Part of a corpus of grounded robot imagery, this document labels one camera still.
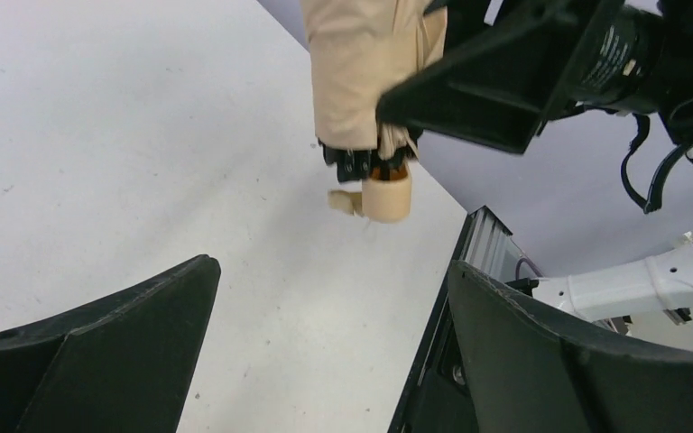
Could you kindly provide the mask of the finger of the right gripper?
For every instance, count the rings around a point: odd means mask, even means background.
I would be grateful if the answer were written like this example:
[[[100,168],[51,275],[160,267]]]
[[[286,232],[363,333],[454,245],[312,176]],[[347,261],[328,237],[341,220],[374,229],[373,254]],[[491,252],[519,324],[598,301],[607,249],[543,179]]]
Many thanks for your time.
[[[433,0],[424,10],[424,15],[447,10],[445,47],[455,48],[489,27],[485,22],[489,5],[489,0]]]

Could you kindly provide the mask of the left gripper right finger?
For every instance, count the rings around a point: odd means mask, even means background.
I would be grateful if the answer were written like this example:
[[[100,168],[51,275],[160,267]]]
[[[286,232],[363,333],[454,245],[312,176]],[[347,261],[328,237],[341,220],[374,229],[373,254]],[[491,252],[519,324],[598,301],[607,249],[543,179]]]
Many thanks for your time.
[[[693,432],[693,352],[622,336],[467,263],[448,298],[483,432]]]

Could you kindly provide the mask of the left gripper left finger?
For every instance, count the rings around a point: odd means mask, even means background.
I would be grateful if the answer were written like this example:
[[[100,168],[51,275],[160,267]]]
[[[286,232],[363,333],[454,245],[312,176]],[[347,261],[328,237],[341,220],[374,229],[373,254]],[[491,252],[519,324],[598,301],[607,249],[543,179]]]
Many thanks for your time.
[[[173,432],[221,275],[196,256],[0,332],[0,432]]]

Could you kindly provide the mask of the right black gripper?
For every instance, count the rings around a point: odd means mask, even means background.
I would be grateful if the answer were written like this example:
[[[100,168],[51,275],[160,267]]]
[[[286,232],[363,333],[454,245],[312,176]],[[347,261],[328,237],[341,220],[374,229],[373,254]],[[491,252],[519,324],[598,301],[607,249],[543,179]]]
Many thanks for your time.
[[[523,154],[575,101],[656,114],[675,145],[693,150],[693,1],[660,1],[656,14],[622,6],[520,1],[386,91],[377,118]]]

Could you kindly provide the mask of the beige umbrella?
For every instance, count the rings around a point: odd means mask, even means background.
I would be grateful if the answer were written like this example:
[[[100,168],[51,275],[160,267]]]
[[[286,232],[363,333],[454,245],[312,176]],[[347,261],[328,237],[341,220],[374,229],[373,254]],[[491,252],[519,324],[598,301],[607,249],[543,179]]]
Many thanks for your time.
[[[300,4],[309,46],[315,135],[341,184],[331,208],[392,224],[411,212],[409,164],[419,129],[382,120],[380,97],[442,57],[444,1],[310,0]]]

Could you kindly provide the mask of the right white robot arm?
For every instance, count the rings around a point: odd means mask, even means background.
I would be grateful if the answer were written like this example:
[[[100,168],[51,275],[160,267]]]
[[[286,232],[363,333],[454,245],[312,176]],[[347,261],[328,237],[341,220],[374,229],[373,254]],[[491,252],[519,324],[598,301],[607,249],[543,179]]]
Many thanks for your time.
[[[657,115],[673,149],[640,194],[650,214],[667,178],[693,164],[693,1],[649,13],[623,1],[506,1],[494,23],[379,99],[379,120],[522,154],[546,124],[589,111],[631,115],[637,152]],[[693,237],[666,253],[585,274],[518,281],[535,299],[587,321],[693,308]]]

